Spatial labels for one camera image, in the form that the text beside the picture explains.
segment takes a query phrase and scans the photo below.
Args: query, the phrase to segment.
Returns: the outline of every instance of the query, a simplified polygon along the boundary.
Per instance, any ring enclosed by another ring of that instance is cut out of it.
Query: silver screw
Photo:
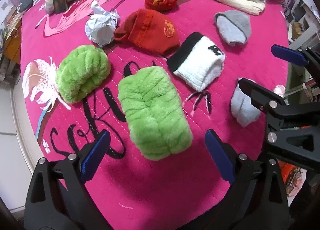
[[[241,159],[241,160],[246,160],[247,158],[248,158],[248,156],[245,155],[244,153],[240,153],[240,154],[239,154],[239,159]]]
[[[273,158],[271,158],[271,159],[269,159],[269,163],[271,165],[275,165],[277,162]]]
[[[71,154],[68,156],[68,159],[74,160],[76,157],[77,157],[77,154],[76,154],[76,153],[71,153]]]
[[[270,102],[269,102],[269,105],[270,105],[270,107],[273,108],[273,109],[278,106],[277,102],[274,101],[274,100],[270,101]]]
[[[44,162],[45,162],[45,157],[40,158],[38,162],[39,162],[39,164],[44,164]]]
[[[267,138],[270,143],[275,143],[277,141],[277,135],[274,132],[269,132]]]

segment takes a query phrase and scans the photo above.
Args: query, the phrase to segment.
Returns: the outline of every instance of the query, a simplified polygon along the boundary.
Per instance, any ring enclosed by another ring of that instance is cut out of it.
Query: red folded sock
[[[136,46],[161,55],[177,49],[178,33],[172,20],[155,10],[139,9],[116,29],[116,41],[130,41]]]
[[[156,11],[166,11],[174,8],[178,0],[144,0],[144,5],[147,9]]]

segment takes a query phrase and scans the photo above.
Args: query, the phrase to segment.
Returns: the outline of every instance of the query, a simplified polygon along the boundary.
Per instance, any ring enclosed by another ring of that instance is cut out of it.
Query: pink bed sheet
[[[79,45],[92,44],[84,33],[92,0],[79,0],[59,15],[45,16],[44,0],[23,16],[21,71],[35,59],[58,66]],[[144,0],[98,0],[106,10],[116,9],[121,22]],[[194,91],[172,76],[166,59],[133,47],[113,44],[105,51],[112,72],[103,84],[84,101],[68,110],[56,102],[53,110],[43,111],[26,98],[30,122],[37,141],[49,160],[65,158],[81,149],[102,129],[111,132],[111,146],[126,153],[122,159],[105,155],[93,180],[86,187],[102,214],[115,230],[173,230],[216,205],[229,188],[222,180],[205,145],[204,134],[213,128],[220,138],[238,152],[255,159],[260,153],[264,118],[243,128],[231,116],[230,100],[238,77],[253,79],[272,90],[285,85],[288,64],[273,57],[273,44],[288,46],[287,29],[279,4],[267,2],[259,16],[250,16],[252,35],[246,45],[230,47],[219,37],[213,16],[231,9],[213,0],[179,0],[179,7],[166,13],[179,33],[180,43],[198,31],[213,40],[226,54],[221,76],[203,93]],[[193,132],[192,146],[178,155],[154,162],[145,159],[131,142],[128,125],[117,100],[119,81],[130,69],[158,65],[170,74],[183,102]]]

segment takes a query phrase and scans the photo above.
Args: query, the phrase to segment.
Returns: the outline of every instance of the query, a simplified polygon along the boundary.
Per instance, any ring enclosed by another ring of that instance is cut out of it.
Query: green plush fabric
[[[81,45],[62,60],[56,74],[59,93],[76,103],[96,89],[110,74],[110,62],[102,49]]]
[[[162,67],[143,68],[122,79],[118,89],[130,138],[144,157],[160,160],[191,145],[181,99]]]

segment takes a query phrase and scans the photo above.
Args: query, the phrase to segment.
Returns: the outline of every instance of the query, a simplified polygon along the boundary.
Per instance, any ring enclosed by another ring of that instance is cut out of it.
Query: gray sock
[[[237,10],[214,15],[221,37],[229,44],[245,44],[251,35],[250,17]]]
[[[237,86],[231,99],[231,113],[242,127],[246,127],[251,122],[258,120],[261,112],[251,105],[250,97],[244,94],[239,88],[238,82],[240,79],[241,78],[237,79]]]

